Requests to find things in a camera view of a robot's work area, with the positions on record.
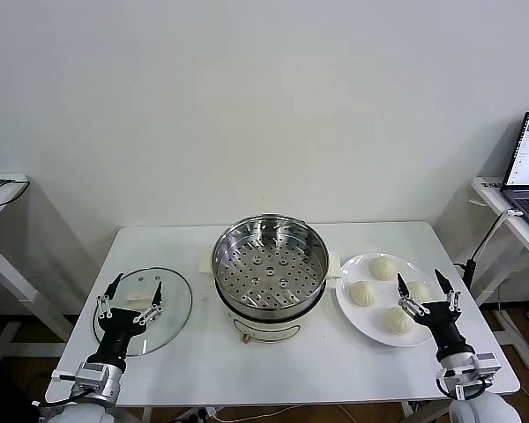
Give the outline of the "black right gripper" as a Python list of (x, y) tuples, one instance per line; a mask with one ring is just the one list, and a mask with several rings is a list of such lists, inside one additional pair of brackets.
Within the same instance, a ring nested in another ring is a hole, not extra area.
[(411, 297), (406, 282), (398, 272), (399, 306), (408, 315), (417, 315), (416, 322), (429, 329), (436, 342), (436, 358), (438, 360), (443, 360), (457, 353), (472, 353), (473, 348), (460, 334), (456, 325), (456, 321), (461, 315), (459, 306), (461, 292), (455, 291), (451, 282), (438, 269), (435, 269), (435, 274), (448, 302), (430, 302), (424, 303), (422, 306)]

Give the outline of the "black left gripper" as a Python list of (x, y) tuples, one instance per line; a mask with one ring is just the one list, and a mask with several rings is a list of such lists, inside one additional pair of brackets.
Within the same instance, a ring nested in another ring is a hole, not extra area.
[(104, 335), (97, 351), (92, 355), (92, 363), (125, 367), (129, 343), (135, 336), (145, 332), (145, 325), (157, 320), (162, 315), (162, 282), (160, 281), (152, 298), (151, 306), (143, 312), (112, 308), (111, 301), (119, 286), (123, 274), (108, 284), (104, 294), (97, 300), (98, 318)]

